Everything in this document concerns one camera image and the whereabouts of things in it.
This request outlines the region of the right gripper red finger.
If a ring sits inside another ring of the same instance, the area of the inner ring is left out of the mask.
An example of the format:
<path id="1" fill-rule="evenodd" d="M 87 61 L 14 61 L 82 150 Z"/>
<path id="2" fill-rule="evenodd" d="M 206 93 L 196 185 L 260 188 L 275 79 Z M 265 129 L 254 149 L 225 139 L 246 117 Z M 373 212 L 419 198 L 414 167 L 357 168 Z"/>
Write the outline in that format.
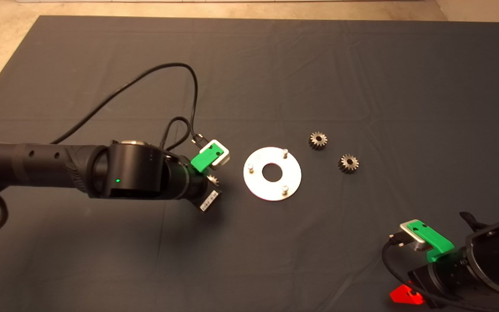
<path id="1" fill-rule="evenodd" d="M 395 288 L 390 292 L 389 296 L 392 302 L 400 304 L 422 305 L 425 303 L 422 294 L 412 290 L 412 288 L 404 284 Z"/>

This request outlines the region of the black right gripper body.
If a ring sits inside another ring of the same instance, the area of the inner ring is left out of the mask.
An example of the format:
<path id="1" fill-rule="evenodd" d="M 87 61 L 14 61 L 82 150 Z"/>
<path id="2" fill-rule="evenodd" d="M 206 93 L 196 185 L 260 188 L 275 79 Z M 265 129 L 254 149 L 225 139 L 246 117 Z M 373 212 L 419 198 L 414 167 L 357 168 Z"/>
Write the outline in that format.
<path id="1" fill-rule="evenodd" d="M 422 265 L 408 272 L 410 282 L 428 293 L 452 301 L 475 297 L 475 275 L 471 249 L 462 247 L 437 261 Z"/>

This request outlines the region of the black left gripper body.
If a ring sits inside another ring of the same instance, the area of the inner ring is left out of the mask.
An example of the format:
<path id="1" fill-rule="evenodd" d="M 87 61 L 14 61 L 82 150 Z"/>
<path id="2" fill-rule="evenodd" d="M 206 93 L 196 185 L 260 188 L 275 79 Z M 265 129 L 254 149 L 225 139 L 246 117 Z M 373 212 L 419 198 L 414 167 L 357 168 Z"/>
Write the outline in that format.
<path id="1" fill-rule="evenodd" d="M 198 211 L 206 213 L 222 194 L 217 176 L 187 168 L 187 179 L 182 199 L 188 200 Z"/>

